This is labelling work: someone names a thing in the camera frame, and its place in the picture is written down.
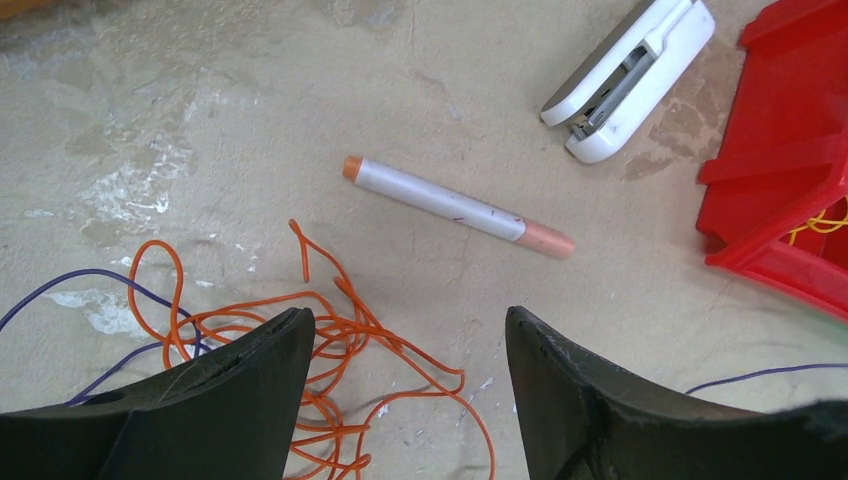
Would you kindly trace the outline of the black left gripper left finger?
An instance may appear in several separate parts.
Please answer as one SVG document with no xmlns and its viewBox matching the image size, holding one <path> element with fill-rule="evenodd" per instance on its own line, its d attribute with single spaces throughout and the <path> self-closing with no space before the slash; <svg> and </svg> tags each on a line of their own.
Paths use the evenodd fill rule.
<svg viewBox="0 0 848 480">
<path fill-rule="evenodd" d="M 280 479 L 315 319 L 291 308 L 232 343 L 78 406 L 1 417 L 5 479 Z"/>
</svg>

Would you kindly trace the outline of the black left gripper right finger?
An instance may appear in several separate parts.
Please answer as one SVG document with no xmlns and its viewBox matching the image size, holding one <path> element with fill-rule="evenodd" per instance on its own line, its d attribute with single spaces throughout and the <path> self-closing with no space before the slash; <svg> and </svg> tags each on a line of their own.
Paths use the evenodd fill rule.
<svg viewBox="0 0 848 480">
<path fill-rule="evenodd" d="M 576 344 L 521 306 L 507 359 L 533 479 L 843 479 L 841 400 L 765 414 L 685 395 Z"/>
</svg>

